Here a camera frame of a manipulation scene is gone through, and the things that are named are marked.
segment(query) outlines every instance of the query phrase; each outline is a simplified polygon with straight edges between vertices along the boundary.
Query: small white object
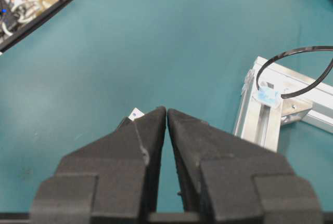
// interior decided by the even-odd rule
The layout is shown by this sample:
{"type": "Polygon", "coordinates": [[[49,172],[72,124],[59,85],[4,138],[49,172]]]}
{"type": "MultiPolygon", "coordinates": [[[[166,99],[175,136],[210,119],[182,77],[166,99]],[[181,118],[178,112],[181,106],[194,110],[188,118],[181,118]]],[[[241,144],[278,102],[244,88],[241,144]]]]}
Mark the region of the small white object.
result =
{"type": "Polygon", "coordinates": [[[145,114],[140,111],[138,108],[134,108],[131,114],[129,115],[129,119],[134,121],[135,119],[144,116],[145,114]]]}
{"type": "Polygon", "coordinates": [[[248,71],[248,74],[246,74],[246,77],[244,79],[244,85],[241,89],[241,95],[249,88],[249,84],[251,83],[251,80],[253,79],[255,75],[255,69],[251,69],[248,71]]]}

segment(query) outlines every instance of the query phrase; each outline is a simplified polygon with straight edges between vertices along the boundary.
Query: metal bracket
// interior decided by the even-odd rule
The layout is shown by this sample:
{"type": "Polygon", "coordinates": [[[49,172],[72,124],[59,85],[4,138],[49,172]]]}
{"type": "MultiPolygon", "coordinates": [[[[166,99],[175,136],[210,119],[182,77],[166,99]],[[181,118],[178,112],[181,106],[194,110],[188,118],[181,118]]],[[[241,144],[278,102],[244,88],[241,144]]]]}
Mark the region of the metal bracket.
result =
{"type": "MultiPolygon", "coordinates": [[[[258,91],[255,78],[266,62],[266,59],[257,57],[245,78],[234,135],[277,151],[280,126],[285,124],[304,121],[333,133],[332,86],[320,83],[302,96],[284,99],[275,109],[255,100],[253,95],[258,91]]],[[[284,92],[296,91],[314,82],[314,79],[276,63],[265,69],[260,80],[284,92]]]]}

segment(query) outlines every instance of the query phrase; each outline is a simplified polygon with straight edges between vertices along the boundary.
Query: teal mat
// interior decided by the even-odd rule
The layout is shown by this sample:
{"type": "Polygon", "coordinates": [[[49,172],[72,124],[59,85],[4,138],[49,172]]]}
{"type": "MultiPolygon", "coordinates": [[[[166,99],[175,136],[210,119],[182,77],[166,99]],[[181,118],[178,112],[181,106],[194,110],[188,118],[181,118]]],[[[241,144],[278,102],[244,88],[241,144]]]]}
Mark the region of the teal mat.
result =
{"type": "MultiPolygon", "coordinates": [[[[231,133],[255,58],[333,45],[332,20],[333,0],[74,0],[0,56],[0,211],[27,211],[63,155],[134,107],[176,108],[231,133]]],[[[330,59],[280,64],[318,77],[330,59]]],[[[332,211],[332,134],[296,123],[280,144],[332,211]]],[[[182,211],[178,190],[166,133],[158,211],[182,211]]]]}

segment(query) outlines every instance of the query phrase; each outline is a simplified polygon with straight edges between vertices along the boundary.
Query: teal table surface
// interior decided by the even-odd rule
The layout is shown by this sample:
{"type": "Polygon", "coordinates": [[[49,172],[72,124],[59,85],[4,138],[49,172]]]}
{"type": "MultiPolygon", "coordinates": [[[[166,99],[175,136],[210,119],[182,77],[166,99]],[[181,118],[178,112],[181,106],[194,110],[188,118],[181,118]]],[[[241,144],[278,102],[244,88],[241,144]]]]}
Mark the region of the teal table surface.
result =
{"type": "MultiPolygon", "coordinates": [[[[62,156],[134,107],[175,108],[231,133],[255,58],[312,45],[333,45],[333,0],[74,0],[0,56],[0,212],[28,211],[62,156]]],[[[316,78],[331,57],[279,63],[316,78]]],[[[330,211],[332,137],[299,122],[279,145],[330,211]]],[[[183,211],[178,191],[166,132],[158,211],[183,211]]]]}

